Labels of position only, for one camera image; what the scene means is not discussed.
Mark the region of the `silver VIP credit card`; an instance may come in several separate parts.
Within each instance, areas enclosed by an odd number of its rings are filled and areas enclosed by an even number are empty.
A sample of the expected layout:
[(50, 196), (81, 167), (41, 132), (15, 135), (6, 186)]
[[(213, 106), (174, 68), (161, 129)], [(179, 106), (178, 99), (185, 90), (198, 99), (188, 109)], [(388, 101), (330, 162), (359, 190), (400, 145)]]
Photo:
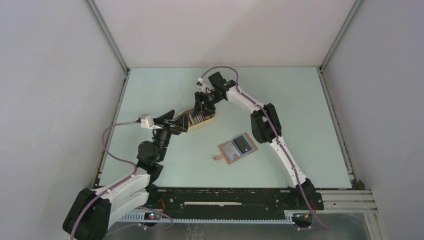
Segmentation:
[(241, 157), (241, 153), (232, 141), (227, 141), (220, 146), (222, 154), (228, 164), (232, 164)]

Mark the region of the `pink leather card holder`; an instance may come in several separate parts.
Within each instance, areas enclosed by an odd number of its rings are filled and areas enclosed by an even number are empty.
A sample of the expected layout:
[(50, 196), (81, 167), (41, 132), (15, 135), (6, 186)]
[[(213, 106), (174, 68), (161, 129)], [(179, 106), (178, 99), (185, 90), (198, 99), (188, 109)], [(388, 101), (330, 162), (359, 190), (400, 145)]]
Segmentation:
[(219, 155), (213, 156), (214, 161), (225, 160), (228, 165), (245, 158), (258, 150), (250, 135), (245, 132), (241, 135), (218, 145)]

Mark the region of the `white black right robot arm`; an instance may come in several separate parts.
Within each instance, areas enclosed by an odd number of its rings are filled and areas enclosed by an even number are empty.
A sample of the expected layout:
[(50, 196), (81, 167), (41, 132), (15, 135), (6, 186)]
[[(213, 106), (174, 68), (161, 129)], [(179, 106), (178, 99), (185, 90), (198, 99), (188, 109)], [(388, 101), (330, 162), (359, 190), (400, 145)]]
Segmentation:
[(237, 80), (226, 80), (220, 72), (208, 77), (210, 84), (200, 77), (195, 93), (193, 116), (203, 113), (212, 113), (216, 110), (215, 104), (226, 100), (239, 105), (250, 112), (251, 132), (259, 144), (268, 144), (278, 155), (288, 173), (291, 204), (297, 209), (304, 209), (316, 194), (312, 181), (301, 170), (291, 155), (282, 135), (282, 126), (275, 106), (272, 103), (264, 104), (244, 91)]

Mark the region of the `beige oval card tray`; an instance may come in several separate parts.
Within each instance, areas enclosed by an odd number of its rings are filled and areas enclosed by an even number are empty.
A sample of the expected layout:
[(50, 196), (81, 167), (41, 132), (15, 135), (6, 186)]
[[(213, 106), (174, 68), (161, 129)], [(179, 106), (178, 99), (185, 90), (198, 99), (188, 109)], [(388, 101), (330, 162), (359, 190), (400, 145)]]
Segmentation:
[(196, 129), (199, 129), (201, 127), (204, 127), (207, 124), (212, 123), (216, 118), (216, 112), (213, 112), (211, 114), (208, 113), (201, 113), (196, 117), (193, 117), (194, 108), (189, 108), (184, 111), (181, 111), (177, 116), (183, 115), (184, 113), (189, 113), (188, 115), (188, 132), (192, 132)]

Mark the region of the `black credit card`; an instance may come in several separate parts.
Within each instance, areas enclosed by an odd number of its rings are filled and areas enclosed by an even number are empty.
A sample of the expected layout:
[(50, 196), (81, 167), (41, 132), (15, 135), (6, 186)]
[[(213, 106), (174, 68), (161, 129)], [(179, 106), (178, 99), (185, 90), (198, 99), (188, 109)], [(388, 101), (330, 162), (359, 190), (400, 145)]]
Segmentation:
[(244, 155), (253, 149), (245, 135), (240, 135), (232, 140), (239, 152)]

